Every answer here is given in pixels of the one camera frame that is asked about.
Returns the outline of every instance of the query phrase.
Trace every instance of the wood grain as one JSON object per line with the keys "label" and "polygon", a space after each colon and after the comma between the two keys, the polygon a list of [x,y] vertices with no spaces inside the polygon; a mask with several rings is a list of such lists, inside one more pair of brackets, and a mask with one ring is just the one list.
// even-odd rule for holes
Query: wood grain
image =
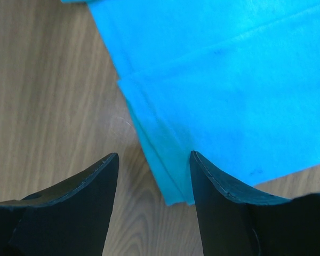
{"label": "wood grain", "polygon": [[[202,255],[194,206],[167,207],[85,5],[0,1],[0,201],[121,158],[105,255]],[[320,191],[320,166],[260,185]]]}

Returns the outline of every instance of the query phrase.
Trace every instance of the black object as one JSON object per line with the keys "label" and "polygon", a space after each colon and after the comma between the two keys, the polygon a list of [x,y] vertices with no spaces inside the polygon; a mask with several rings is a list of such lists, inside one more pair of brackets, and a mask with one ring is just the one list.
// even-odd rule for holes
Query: black object
{"label": "black object", "polygon": [[21,201],[0,202],[0,255],[101,256],[117,176],[110,154]]}
{"label": "black object", "polygon": [[190,168],[205,256],[320,255],[320,193],[264,193],[195,151]]}

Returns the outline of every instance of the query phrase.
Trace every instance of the blue cloth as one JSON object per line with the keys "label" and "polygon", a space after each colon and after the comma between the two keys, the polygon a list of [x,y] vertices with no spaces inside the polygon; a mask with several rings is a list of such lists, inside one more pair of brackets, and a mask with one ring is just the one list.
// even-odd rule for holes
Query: blue cloth
{"label": "blue cloth", "polygon": [[320,0],[89,3],[168,204],[189,154],[256,185],[320,164]]}

